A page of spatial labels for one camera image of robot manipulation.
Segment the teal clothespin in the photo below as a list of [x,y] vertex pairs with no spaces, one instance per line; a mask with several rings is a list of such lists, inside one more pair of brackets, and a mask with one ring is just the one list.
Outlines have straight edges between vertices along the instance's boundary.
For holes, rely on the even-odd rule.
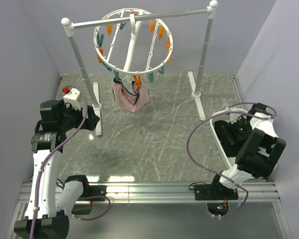
[[114,82],[118,84],[120,82],[119,72],[114,71]]

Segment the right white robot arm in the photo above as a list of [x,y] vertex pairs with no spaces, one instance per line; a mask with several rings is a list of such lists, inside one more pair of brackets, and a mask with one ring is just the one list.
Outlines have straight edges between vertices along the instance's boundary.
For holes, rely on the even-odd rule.
[[215,175],[210,185],[213,198],[237,199],[237,185],[249,179],[267,178],[275,169],[286,141],[273,126],[276,111],[253,103],[249,111],[234,104],[216,112],[209,123],[227,170]]

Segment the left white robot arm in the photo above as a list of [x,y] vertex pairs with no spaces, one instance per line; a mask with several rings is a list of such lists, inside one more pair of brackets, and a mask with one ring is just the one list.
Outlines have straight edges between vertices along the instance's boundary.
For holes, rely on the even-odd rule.
[[31,139],[33,179],[24,219],[15,222],[14,232],[22,239],[64,239],[69,232],[69,217],[76,201],[86,200],[91,193],[85,175],[69,176],[56,196],[58,167],[63,146],[72,137],[72,129],[93,131],[98,121],[90,105],[76,108],[64,100],[49,100],[40,105],[41,119]]

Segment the white round clip hanger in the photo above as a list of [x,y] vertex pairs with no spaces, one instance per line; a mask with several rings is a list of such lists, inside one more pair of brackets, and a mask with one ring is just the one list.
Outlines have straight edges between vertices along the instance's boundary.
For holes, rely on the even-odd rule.
[[[98,62],[103,64],[109,71],[117,71],[119,73],[127,75],[148,75],[148,78],[153,82],[154,72],[157,71],[163,75],[165,70],[165,64],[169,63],[172,58],[173,51],[173,36],[167,27],[167,25],[160,18],[150,18],[149,21],[149,32],[152,33],[149,53],[146,59],[146,64],[143,67],[137,67],[135,70],[132,69],[133,57],[136,55],[136,43],[138,36],[140,35],[141,26],[143,21],[136,20],[137,16],[146,16],[151,13],[147,10],[140,8],[122,8],[115,10],[105,15],[102,20],[128,18],[126,22],[106,24],[107,35],[112,39],[110,41],[109,49],[104,52],[105,35],[101,32],[101,26],[98,25],[94,29],[94,46],[98,56]],[[123,30],[130,29],[130,40],[127,45],[127,55],[123,66],[118,66],[114,62],[113,51],[115,47],[121,47],[118,43],[118,35]],[[157,40],[166,37],[164,48],[166,51],[166,57],[159,63],[153,63],[154,47]]]

